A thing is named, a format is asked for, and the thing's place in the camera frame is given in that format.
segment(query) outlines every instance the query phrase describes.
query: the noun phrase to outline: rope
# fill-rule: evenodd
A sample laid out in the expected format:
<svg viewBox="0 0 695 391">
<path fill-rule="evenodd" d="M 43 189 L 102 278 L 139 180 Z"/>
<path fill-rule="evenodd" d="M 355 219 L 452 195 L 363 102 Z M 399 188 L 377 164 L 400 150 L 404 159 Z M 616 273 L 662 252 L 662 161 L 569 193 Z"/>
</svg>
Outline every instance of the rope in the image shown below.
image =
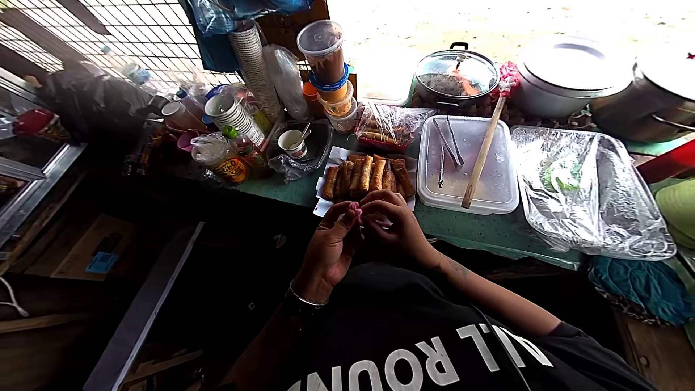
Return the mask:
<svg viewBox="0 0 695 391">
<path fill-rule="evenodd" d="M 8 303 L 5 301 L 5 302 L 0 302 L 0 305 L 2 305 L 2 304 L 9 305 L 10 307 L 16 308 L 17 311 L 19 312 L 19 314 L 22 315 L 23 317 L 29 316 L 29 313 L 24 308 L 22 308 L 19 305 L 19 303 L 17 302 L 17 299 L 15 298 L 15 291 L 12 290 L 10 283 L 5 281 L 5 279 L 2 277 L 0 277 L 0 281 L 2 281 L 3 284 L 5 284 L 5 286 L 7 287 L 8 292 L 10 292 L 10 300 L 12 300 L 12 303 Z"/>
</svg>

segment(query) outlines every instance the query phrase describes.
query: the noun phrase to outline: stack of paper cups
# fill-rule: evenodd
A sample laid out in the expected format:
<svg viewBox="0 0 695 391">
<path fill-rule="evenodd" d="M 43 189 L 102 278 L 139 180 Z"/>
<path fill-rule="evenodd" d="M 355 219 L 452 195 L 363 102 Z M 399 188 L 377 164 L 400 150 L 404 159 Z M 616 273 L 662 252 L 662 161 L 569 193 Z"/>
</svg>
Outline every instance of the stack of paper cups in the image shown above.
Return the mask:
<svg viewBox="0 0 695 391">
<path fill-rule="evenodd" d="M 261 104 L 261 109 L 271 122 L 275 122 L 282 113 L 282 106 L 265 68 L 258 29 L 254 25 L 245 31 L 233 31 L 229 33 L 229 41 L 241 65 L 246 86 Z"/>
<path fill-rule="evenodd" d="M 205 103 L 205 114 L 213 119 L 213 122 L 220 130 L 225 126 L 233 126 L 248 136 L 251 142 L 259 148 L 265 140 L 265 135 L 263 135 L 261 128 L 235 97 L 229 95 L 213 96 Z"/>
</svg>

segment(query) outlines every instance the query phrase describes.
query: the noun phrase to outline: pot handle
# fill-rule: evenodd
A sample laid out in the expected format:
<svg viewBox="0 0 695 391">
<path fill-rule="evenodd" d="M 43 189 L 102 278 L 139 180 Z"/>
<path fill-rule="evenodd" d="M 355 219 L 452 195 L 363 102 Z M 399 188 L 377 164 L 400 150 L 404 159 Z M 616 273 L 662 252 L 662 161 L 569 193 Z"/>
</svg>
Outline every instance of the pot handle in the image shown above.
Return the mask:
<svg viewBox="0 0 695 391">
<path fill-rule="evenodd" d="M 464 47 L 464 50 L 468 50 L 468 44 L 465 42 L 454 42 L 449 46 L 449 50 L 454 49 L 457 46 L 462 46 Z"/>
<path fill-rule="evenodd" d="M 678 122 L 668 121 L 668 120 L 665 120 L 664 118 L 657 117 L 655 114 L 652 114 L 652 118 L 654 118 L 655 120 L 661 122 L 662 124 L 671 125 L 671 126 L 673 126 L 673 127 L 677 127 L 677 128 L 680 128 L 680 129 L 686 129 L 686 130 L 690 130 L 690 131 L 695 131 L 695 127 L 688 126 L 688 125 L 683 125 L 683 124 L 679 124 Z"/>
</svg>

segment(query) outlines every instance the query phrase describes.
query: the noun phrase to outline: orange container lid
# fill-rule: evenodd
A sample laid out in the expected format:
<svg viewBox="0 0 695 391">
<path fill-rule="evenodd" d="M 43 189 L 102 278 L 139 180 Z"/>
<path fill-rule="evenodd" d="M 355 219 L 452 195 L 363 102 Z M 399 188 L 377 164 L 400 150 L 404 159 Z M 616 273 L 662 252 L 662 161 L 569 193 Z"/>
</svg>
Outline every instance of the orange container lid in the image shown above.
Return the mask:
<svg viewBox="0 0 695 391">
<path fill-rule="evenodd" d="M 304 94 L 304 98 L 307 100 L 318 100 L 316 97 L 316 93 L 318 91 L 316 90 L 316 87 L 313 86 L 313 84 L 306 82 L 302 86 L 302 93 Z"/>
</svg>

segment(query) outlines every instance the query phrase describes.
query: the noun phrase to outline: green table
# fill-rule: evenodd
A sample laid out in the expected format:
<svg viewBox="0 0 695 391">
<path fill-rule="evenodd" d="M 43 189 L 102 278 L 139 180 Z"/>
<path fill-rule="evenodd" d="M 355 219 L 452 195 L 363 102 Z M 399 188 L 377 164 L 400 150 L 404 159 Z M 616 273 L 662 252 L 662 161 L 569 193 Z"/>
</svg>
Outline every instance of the green table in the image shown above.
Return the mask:
<svg viewBox="0 0 695 391">
<path fill-rule="evenodd" d="M 350 140 L 340 134 L 333 137 L 335 146 L 354 150 L 354 144 L 354 137 Z M 406 154 L 417 158 L 419 148 L 420 143 L 415 142 Z M 316 181 L 322 175 L 323 168 L 320 168 L 309 177 L 288 184 L 284 183 L 281 175 L 273 175 L 268 179 L 247 180 L 235 189 L 314 208 L 317 202 Z M 428 207 L 417 202 L 415 216 L 423 232 L 463 248 L 487 250 L 514 260 L 535 257 L 571 270 L 579 268 L 583 256 L 576 250 L 557 253 L 540 239 L 534 238 L 530 234 L 532 228 L 526 223 L 521 205 L 510 214 L 481 216 Z"/>
</svg>

